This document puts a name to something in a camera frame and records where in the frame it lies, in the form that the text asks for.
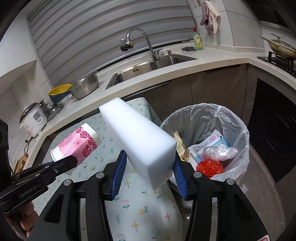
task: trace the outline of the red plastic bag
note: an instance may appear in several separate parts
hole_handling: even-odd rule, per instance
[[[205,159],[196,166],[196,170],[211,178],[223,172],[223,165],[219,161]]]

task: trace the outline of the paper cup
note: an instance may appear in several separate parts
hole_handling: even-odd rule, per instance
[[[51,149],[50,154],[54,161],[71,155],[75,156],[79,166],[101,143],[98,134],[85,123],[67,136],[55,149]],[[75,168],[67,171],[66,174],[72,175],[74,170]]]

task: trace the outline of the bolt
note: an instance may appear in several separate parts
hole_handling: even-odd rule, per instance
[[[199,178],[202,176],[202,174],[201,174],[201,172],[195,172],[195,173],[193,173],[193,176]]]
[[[103,177],[104,177],[104,173],[102,173],[102,172],[98,172],[96,174],[96,178],[103,178]]]
[[[71,184],[71,182],[72,181],[70,179],[67,179],[67,180],[64,181],[64,185],[69,186]]]
[[[233,184],[234,184],[234,180],[231,179],[231,178],[228,178],[228,179],[226,180],[226,182],[227,182],[229,185],[233,185]]]

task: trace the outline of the trash bag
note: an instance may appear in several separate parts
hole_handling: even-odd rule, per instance
[[[186,147],[205,140],[213,130],[223,135],[229,147],[236,147],[238,155],[211,179],[232,178],[238,183],[249,164],[249,131],[244,122],[231,110],[216,104],[200,103],[179,109],[167,117],[160,128],[173,136],[178,131]]]

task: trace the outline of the faucet spout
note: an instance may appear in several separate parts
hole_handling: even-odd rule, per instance
[[[144,31],[143,29],[141,29],[141,28],[131,28],[131,29],[127,32],[127,34],[126,34],[126,39],[122,39],[122,40],[120,41],[120,49],[121,49],[121,51],[128,51],[129,49],[131,49],[131,48],[134,47],[134,43],[131,41],[131,32],[134,31],[134,30],[137,30],[137,31],[141,32],[141,33],[145,36],[146,41],[147,41],[147,43],[148,43],[148,47],[149,47],[150,52],[151,52],[151,54],[152,54],[153,60],[154,60],[154,61],[158,61],[158,60],[159,60],[159,55],[158,55],[158,53],[155,54],[155,53],[153,52],[153,48],[152,48],[151,42],[150,42],[150,40],[149,40],[149,37],[148,37],[148,35],[145,33],[145,31]]]

